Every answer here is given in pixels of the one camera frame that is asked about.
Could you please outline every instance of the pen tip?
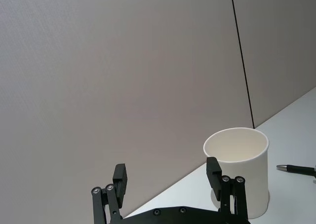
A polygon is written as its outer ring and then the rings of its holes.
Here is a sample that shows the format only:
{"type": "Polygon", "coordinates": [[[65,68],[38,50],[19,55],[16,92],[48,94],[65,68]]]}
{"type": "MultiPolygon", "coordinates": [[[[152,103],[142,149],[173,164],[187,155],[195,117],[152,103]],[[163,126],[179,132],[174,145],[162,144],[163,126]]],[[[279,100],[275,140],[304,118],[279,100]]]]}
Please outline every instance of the pen tip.
{"type": "Polygon", "coordinates": [[[276,169],[279,170],[279,171],[287,171],[286,165],[277,165],[276,169]]]}

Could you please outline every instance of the table surface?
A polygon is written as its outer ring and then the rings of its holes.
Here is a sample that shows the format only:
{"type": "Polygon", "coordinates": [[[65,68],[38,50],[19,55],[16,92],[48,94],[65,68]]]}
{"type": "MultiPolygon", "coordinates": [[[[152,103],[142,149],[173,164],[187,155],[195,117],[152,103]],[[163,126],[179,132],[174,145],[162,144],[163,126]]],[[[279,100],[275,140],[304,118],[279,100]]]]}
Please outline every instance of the table surface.
{"type": "MultiPolygon", "coordinates": [[[[270,201],[266,213],[250,222],[316,223],[315,178],[276,170],[276,165],[280,164],[316,165],[316,88],[271,117],[257,130],[266,134],[270,142],[270,201]]],[[[203,164],[129,216],[158,207],[189,206],[217,210],[210,194],[206,164],[203,164]]]]}

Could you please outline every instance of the black line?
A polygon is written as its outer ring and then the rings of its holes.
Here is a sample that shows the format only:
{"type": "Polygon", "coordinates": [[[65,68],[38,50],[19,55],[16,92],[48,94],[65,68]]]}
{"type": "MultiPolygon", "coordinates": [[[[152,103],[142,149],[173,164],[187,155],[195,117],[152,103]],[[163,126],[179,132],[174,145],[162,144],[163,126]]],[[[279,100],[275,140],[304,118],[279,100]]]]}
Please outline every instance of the black line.
{"type": "Polygon", "coordinates": [[[233,4],[234,16],[235,16],[235,23],[236,23],[236,29],[237,29],[237,35],[238,35],[238,42],[239,42],[239,49],[240,49],[243,73],[245,75],[245,81],[246,81],[246,88],[247,88],[248,102],[249,102],[249,107],[250,107],[251,121],[252,121],[253,128],[255,128],[255,123],[253,121],[253,114],[252,114],[252,107],[251,107],[251,101],[250,101],[250,94],[249,94],[249,88],[248,88],[248,81],[247,81],[245,63],[244,63],[244,60],[243,60],[243,55],[242,55],[242,50],[241,50],[241,42],[240,42],[239,29],[238,29],[238,24],[237,24],[237,17],[236,17],[236,10],[235,10],[234,0],[232,0],[232,4],[233,4]]]}

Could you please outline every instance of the pen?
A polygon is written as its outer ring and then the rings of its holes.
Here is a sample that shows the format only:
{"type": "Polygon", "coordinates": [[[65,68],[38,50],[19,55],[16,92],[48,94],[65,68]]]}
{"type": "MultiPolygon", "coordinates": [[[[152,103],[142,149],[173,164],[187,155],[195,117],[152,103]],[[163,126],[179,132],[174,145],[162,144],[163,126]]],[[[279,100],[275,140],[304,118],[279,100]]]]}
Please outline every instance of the pen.
{"type": "Polygon", "coordinates": [[[296,173],[307,176],[315,176],[316,178],[316,167],[304,167],[304,166],[292,166],[292,165],[278,165],[276,168],[280,171],[286,171],[290,173],[296,173]]]}

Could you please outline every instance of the bolt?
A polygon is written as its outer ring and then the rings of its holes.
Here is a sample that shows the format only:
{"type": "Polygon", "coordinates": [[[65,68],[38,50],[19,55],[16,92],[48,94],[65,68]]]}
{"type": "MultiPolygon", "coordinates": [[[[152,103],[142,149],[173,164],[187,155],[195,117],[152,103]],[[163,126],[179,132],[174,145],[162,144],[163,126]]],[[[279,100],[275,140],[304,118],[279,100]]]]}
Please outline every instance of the bolt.
{"type": "Polygon", "coordinates": [[[180,213],[186,213],[187,209],[186,208],[180,208],[180,213]]]}
{"type": "Polygon", "coordinates": [[[154,215],[155,215],[155,216],[159,216],[160,214],[161,214],[160,209],[155,209],[155,210],[154,210],[154,215]]]}
{"type": "Polygon", "coordinates": [[[108,185],[108,187],[107,187],[107,190],[112,190],[114,188],[114,186],[113,185],[108,185]]]}
{"type": "Polygon", "coordinates": [[[237,178],[237,182],[242,183],[242,182],[244,182],[244,180],[243,180],[242,177],[238,177],[238,178],[237,178]]]}
{"type": "Polygon", "coordinates": [[[228,182],[229,181],[229,177],[228,176],[223,176],[222,180],[225,181],[225,182],[228,182]]]}
{"type": "Polygon", "coordinates": [[[95,188],[92,192],[93,193],[98,193],[98,192],[100,192],[100,189],[99,188],[95,188]]]}

